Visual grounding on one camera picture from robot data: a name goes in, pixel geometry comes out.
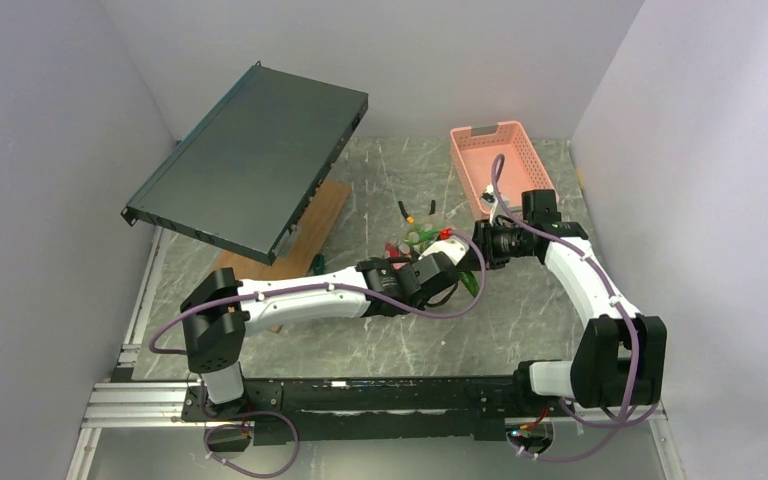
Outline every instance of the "black mounting plate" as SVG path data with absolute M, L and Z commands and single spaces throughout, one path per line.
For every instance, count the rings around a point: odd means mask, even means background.
M 216 418 L 202 413 L 200 387 L 191 387 L 181 420 L 233 421 L 240 412 L 271 410 L 290 418 L 305 440 L 447 436 L 504 440 L 506 418 L 537 417 L 547 403 L 553 407 L 550 416 L 563 415 L 557 399 L 518 398 L 511 376 L 254 378 L 244 383 L 248 403 L 226 406 Z M 280 420 L 254 420 L 256 445 L 292 441 Z
M 272 264 L 368 95 L 252 66 L 121 212 Z

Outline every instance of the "white wall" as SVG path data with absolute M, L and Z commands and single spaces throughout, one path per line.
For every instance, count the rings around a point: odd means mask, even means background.
M 359 135 L 568 138 L 642 0 L 103 0 L 176 138 L 257 60 L 363 90 Z
M 768 2 L 647 0 L 572 146 L 690 478 L 768 478 Z
M 151 231 L 119 210 L 172 147 L 93 0 L 0 0 L 0 480 L 63 478 Z

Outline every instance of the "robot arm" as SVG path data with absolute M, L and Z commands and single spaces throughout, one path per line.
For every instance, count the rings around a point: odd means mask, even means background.
M 581 226 L 561 221 L 554 191 L 526 192 L 522 204 L 523 218 L 530 225 L 563 237 L 584 251 L 585 258 L 592 255 L 592 246 Z M 658 317 L 643 316 L 615 286 L 615 295 L 609 297 L 594 269 L 564 245 L 549 242 L 516 226 L 487 220 L 476 222 L 473 241 L 485 258 L 486 268 L 491 270 L 504 267 L 511 258 L 536 257 L 559 279 L 584 326 L 573 360 L 530 360 L 519 365 L 514 372 L 514 384 L 520 395 L 569 398 L 588 408 L 620 405 L 629 360 L 618 352 L 621 346 L 630 348 L 630 332 L 615 308 L 621 303 L 633 317 L 641 346 L 632 404 L 650 405 L 659 400 L 666 328 Z M 217 307 L 184 320 L 190 370 L 203 376 L 214 404 L 237 400 L 245 394 L 241 367 L 236 360 L 246 332 L 252 334 L 277 325 L 317 318 L 404 313 L 398 307 L 359 292 L 294 289 L 341 283 L 369 289 L 424 309 L 433 296 L 457 283 L 459 270 L 478 270 L 479 267 L 474 252 L 460 240 L 449 238 L 438 240 L 419 259 L 405 263 L 399 269 L 386 259 L 372 258 L 338 272 L 281 281 L 238 282 L 230 269 L 216 271 L 184 302 L 182 311 L 221 297 L 289 291 L 277 296 L 260 295 L 238 303 L 234 311 Z
M 437 243 L 449 244 L 450 241 Z M 466 248 L 457 245 L 445 253 L 428 252 L 398 269 L 387 259 L 372 258 L 325 275 L 279 281 L 237 281 L 231 269 L 214 271 L 184 301 L 181 311 L 236 295 L 252 299 L 231 308 L 226 305 L 205 310 L 183 321 L 189 369 L 202 376 L 214 404 L 237 400 L 245 394 L 237 359 L 246 334 L 318 318 L 392 317 L 405 313 L 363 293 L 326 287 L 330 284 L 364 288 L 424 309 L 432 297 L 458 282 L 455 264 L 463 258 Z M 276 290 L 286 293 L 259 294 Z

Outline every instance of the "wooden board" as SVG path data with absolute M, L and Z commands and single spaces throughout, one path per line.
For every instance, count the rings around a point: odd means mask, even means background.
M 234 277 L 252 280 L 286 280 L 304 277 L 310 269 L 313 257 L 320 252 L 337 215 L 349 197 L 352 188 L 344 183 L 325 179 L 314 195 L 307 210 L 299 220 L 299 232 L 296 243 L 285 258 L 277 258 L 272 265 L 246 258 L 236 253 L 223 251 L 219 254 L 213 270 L 231 267 Z M 281 327 L 272 329 L 279 332 Z

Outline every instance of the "pink plastic basket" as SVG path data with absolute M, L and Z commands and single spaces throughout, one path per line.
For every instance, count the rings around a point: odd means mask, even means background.
M 455 128 L 451 138 L 452 161 L 476 220 L 490 216 L 491 206 L 482 202 L 481 194 L 490 184 L 490 167 L 500 153 L 505 154 L 505 169 L 499 189 L 511 207 L 522 205 L 524 191 L 554 188 L 519 122 L 501 122 L 484 128 Z

